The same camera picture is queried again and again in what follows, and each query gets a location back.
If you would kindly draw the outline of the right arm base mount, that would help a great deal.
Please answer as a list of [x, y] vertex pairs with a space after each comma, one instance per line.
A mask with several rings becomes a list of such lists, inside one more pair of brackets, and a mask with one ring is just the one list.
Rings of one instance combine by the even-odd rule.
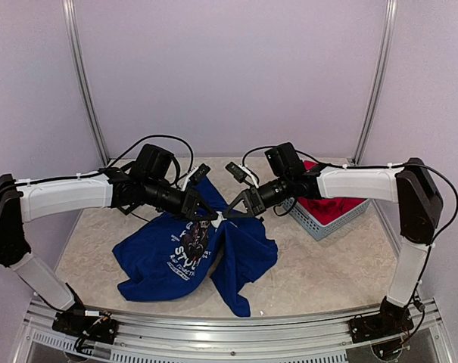
[[348, 322], [352, 343], [362, 343], [412, 330], [414, 325], [408, 306], [400, 307], [385, 297], [379, 310], [372, 315], [361, 315]]

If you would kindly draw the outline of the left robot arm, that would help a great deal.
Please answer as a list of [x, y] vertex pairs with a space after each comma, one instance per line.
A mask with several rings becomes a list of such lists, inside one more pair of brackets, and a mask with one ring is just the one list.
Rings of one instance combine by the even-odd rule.
[[52, 309], [63, 313], [65, 327], [78, 337], [92, 329], [82, 301], [31, 249], [23, 226], [45, 216], [89, 208], [119, 209], [124, 214], [149, 205], [188, 221], [212, 222], [218, 213], [195, 189], [209, 172], [201, 165], [188, 172], [182, 188], [168, 182], [173, 153], [145, 144], [134, 162], [118, 168], [47, 179], [0, 177], [0, 265], [14, 271]]

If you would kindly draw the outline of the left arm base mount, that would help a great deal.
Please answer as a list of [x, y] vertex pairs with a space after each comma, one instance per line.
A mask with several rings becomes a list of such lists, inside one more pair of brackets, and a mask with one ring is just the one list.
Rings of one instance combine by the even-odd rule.
[[72, 337], [113, 344], [118, 326], [119, 322], [109, 312], [69, 309], [56, 313], [52, 329]]

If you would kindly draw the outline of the blue printed t-shirt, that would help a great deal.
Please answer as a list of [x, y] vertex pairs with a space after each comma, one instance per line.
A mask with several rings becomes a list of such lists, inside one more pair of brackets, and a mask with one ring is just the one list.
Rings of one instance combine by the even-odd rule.
[[[228, 206], [209, 178], [192, 188], [216, 211]], [[112, 249], [127, 276], [117, 286], [120, 295], [141, 303], [181, 299], [210, 278], [234, 315], [250, 316], [250, 303], [240, 292], [276, 264], [276, 242], [257, 218], [226, 219], [219, 228], [186, 219], [184, 199], [185, 191], [170, 189], [168, 198], [151, 201], [161, 215]]]

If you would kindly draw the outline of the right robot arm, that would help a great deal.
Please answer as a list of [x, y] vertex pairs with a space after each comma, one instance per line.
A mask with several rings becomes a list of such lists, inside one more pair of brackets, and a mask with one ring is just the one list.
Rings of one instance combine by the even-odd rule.
[[373, 320], [378, 334], [392, 334], [403, 323], [399, 308], [409, 305], [422, 278], [444, 206], [427, 166], [411, 158], [386, 166], [317, 163], [307, 169], [290, 142], [269, 148], [265, 156], [275, 179], [243, 190], [224, 210], [224, 218], [255, 217], [289, 198], [301, 197], [386, 200], [398, 205], [402, 242], [385, 297], [392, 306]]

